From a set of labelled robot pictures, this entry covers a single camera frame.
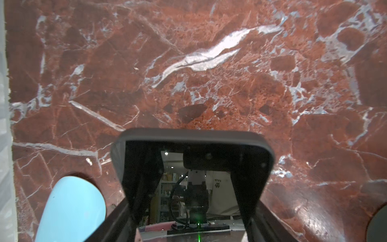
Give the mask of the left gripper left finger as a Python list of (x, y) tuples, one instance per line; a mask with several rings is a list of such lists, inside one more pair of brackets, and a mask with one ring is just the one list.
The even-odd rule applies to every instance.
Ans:
[(86, 242), (134, 242), (136, 223), (127, 199), (123, 199)]

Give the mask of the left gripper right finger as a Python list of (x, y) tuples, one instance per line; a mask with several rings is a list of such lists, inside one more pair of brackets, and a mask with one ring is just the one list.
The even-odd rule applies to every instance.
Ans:
[(246, 233), (249, 242), (297, 242), (261, 201), (247, 221)]

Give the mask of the black phone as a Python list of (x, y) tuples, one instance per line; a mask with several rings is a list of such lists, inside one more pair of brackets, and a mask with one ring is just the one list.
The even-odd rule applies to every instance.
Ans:
[(163, 152), (183, 155), (188, 177), (203, 182), (202, 171), (228, 171), (246, 229), (272, 171), (275, 155), (256, 133), (240, 131), (136, 128), (120, 134), (110, 156), (139, 225), (164, 173)]

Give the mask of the dark grey round phone stand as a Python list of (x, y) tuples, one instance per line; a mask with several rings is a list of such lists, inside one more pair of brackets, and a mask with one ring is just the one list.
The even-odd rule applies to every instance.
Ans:
[(387, 206), (382, 207), (370, 220), (366, 242), (387, 242)]

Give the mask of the light blue toy shovel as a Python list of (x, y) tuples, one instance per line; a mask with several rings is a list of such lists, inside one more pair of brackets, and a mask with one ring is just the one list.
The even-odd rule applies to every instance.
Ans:
[(105, 218), (106, 204), (98, 188), (80, 177), (65, 176), (49, 195), (35, 240), (84, 242)]

